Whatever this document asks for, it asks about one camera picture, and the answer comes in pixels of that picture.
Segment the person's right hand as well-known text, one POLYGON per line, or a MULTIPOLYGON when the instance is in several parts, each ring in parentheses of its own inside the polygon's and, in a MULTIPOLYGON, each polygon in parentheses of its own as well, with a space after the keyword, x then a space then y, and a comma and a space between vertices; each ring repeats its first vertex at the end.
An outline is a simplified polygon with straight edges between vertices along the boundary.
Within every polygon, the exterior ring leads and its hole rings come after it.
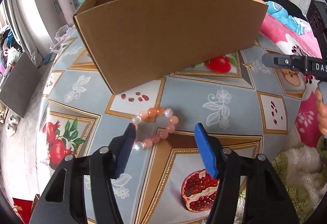
POLYGON ((323 102, 322 94, 319 88, 315 91, 315 98, 316 98, 316 108, 318 111, 317 120, 318 120, 318 128, 323 135, 327 133, 327 107, 323 102))

